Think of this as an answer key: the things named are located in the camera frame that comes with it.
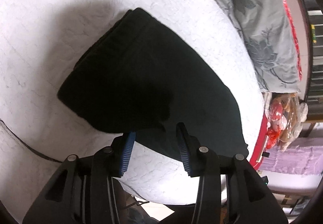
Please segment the black pants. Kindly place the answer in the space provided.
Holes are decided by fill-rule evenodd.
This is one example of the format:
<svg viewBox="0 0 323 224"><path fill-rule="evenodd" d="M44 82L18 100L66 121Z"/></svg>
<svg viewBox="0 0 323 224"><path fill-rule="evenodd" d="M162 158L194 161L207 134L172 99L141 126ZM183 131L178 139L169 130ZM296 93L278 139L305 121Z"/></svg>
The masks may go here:
<svg viewBox="0 0 323 224"><path fill-rule="evenodd" d="M231 157L248 155L231 91L176 33L129 10L77 61L58 98L95 129L134 131L136 141L179 160L176 124Z"/></svg>

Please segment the red blanket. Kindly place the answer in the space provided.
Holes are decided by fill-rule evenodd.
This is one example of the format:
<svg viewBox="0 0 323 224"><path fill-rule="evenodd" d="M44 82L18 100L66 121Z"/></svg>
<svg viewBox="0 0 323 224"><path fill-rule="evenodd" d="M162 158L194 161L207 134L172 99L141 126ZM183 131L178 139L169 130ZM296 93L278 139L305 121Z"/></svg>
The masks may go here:
<svg viewBox="0 0 323 224"><path fill-rule="evenodd" d="M249 159L249 163L254 168L254 170L258 170L262 163L262 154L267 146L267 124L268 119L265 113L263 113L262 123L259 130L259 135L255 144L254 151Z"/></svg>

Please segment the bagged plush toys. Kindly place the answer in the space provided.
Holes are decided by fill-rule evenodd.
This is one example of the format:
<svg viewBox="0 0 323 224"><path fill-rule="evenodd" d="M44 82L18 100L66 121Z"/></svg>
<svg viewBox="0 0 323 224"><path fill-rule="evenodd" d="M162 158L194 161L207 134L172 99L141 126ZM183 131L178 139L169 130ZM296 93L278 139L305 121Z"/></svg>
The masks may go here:
<svg viewBox="0 0 323 224"><path fill-rule="evenodd" d="M268 120L266 149L278 146L284 152L300 135L307 119L308 105L298 93L264 93L264 112Z"/></svg>

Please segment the white quilted bed cover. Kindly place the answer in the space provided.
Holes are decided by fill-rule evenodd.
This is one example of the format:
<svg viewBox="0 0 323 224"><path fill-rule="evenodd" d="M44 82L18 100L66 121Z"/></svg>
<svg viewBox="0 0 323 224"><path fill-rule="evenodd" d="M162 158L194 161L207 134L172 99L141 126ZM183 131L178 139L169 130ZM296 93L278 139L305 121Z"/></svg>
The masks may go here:
<svg viewBox="0 0 323 224"><path fill-rule="evenodd" d="M1 0L1 202L16 221L60 159L112 141L57 92L85 51L138 7L176 32L231 90L253 152L263 98L244 44L215 0Z"/></svg>

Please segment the grey floral pillow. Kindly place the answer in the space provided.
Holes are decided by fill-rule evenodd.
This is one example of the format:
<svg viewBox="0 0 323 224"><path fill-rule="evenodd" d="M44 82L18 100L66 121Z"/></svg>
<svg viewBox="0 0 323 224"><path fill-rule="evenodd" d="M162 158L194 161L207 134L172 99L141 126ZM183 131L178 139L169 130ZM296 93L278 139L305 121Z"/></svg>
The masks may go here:
<svg viewBox="0 0 323 224"><path fill-rule="evenodd" d="M283 0L215 0L241 37L262 92L298 92L297 50Z"/></svg>

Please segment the window with bars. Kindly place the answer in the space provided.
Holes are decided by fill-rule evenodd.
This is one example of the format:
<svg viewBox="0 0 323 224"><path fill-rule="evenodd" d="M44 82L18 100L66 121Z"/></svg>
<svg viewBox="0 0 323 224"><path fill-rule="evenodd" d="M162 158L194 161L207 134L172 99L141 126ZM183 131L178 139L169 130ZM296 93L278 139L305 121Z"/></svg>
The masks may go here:
<svg viewBox="0 0 323 224"><path fill-rule="evenodd" d="M322 10L316 0L301 0L305 13L305 48L301 51L300 99L308 104L308 122L322 121Z"/></svg>

